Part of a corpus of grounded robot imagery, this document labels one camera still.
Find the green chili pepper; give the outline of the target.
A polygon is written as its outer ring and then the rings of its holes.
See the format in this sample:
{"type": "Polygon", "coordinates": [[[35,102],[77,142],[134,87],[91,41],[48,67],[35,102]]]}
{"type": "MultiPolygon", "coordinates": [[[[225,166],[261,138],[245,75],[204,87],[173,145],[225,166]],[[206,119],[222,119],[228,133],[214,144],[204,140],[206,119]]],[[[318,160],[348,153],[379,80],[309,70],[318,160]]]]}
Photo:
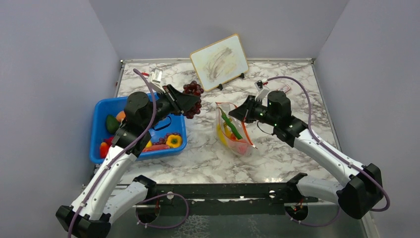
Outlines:
{"type": "Polygon", "coordinates": [[[235,125],[230,121],[230,118],[226,115],[226,113],[222,110],[222,108],[218,107],[221,113],[221,118],[225,121],[226,125],[231,129],[231,133],[233,133],[238,140],[242,139],[242,135],[239,133],[235,125]]]}

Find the purple grapes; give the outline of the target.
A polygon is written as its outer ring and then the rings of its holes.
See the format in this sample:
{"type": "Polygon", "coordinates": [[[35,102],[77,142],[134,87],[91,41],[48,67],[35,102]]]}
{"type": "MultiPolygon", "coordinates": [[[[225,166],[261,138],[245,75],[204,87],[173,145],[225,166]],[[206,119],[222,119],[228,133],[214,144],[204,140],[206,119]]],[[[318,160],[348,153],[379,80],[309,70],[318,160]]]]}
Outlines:
{"type": "Polygon", "coordinates": [[[201,113],[201,107],[202,107],[201,96],[203,92],[204,92],[204,89],[195,80],[191,81],[189,84],[183,85],[183,93],[192,95],[190,99],[192,99],[194,103],[193,106],[189,110],[183,113],[183,115],[187,119],[193,119],[195,115],[199,115],[201,113]]]}

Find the clear zip top bag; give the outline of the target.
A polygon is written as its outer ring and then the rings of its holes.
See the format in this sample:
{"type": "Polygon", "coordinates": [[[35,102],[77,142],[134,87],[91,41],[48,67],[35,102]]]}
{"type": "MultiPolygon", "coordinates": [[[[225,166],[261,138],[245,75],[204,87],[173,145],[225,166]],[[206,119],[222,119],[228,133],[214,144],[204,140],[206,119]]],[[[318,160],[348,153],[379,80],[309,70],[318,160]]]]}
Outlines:
{"type": "Polygon", "coordinates": [[[251,156],[257,148],[251,141],[245,124],[228,114],[238,107],[233,103],[218,102],[215,105],[215,131],[218,140],[237,156],[251,156]]]}

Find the yellow banana bunch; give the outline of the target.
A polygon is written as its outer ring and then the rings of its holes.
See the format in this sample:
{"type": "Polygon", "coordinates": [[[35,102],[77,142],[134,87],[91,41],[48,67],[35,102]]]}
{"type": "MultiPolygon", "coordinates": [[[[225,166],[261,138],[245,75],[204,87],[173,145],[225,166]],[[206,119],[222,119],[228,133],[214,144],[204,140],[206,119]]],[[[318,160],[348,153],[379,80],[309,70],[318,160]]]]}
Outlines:
{"type": "Polygon", "coordinates": [[[227,147],[228,140],[230,139],[232,134],[228,126],[225,123],[223,124],[223,126],[220,126],[220,124],[218,124],[216,126],[216,133],[221,143],[227,147]]]}

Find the dark green avocado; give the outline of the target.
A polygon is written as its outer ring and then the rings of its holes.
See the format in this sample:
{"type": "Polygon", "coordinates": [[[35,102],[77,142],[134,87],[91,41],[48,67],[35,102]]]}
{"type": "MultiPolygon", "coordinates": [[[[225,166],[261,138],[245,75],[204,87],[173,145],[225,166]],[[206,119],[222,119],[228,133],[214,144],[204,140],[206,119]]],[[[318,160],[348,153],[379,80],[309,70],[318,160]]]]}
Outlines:
{"type": "Polygon", "coordinates": [[[109,134],[115,134],[119,129],[120,122],[113,115],[107,115],[105,119],[105,127],[109,134]]]}

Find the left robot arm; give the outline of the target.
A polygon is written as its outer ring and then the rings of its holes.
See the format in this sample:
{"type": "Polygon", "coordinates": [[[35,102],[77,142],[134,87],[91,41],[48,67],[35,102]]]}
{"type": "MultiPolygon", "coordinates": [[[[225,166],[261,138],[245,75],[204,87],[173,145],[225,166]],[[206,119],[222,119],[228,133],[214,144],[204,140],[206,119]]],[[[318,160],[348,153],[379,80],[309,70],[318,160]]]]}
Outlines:
{"type": "Polygon", "coordinates": [[[157,94],[135,92],[128,96],[126,117],[97,173],[70,206],[62,205],[56,212],[69,238],[105,238],[112,223],[129,208],[137,203],[155,204],[159,197],[156,182],[145,176],[134,178],[120,194],[111,194],[150,141],[150,128],[170,114],[183,115],[194,109],[200,100],[172,85],[157,94]]]}

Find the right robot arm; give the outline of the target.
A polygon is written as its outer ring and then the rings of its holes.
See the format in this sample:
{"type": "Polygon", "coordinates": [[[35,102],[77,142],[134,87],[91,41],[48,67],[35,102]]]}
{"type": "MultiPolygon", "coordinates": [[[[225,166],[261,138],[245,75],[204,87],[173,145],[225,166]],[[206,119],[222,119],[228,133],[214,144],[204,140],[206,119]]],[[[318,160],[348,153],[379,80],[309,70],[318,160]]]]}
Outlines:
{"type": "Polygon", "coordinates": [[[350,217],[361,219],[385,197],[380,169],[374,164],[365,166],[322,141],[305,122],[292,115],[291,101],[284,92],[270,92],[265,106],[250,95],[228,114],[245,123],[257,121],[272,126],[278,139],[311,157],[337,180],[297,176],[286,187],[289,200],[320,198],[337,204],[350,217]]]}

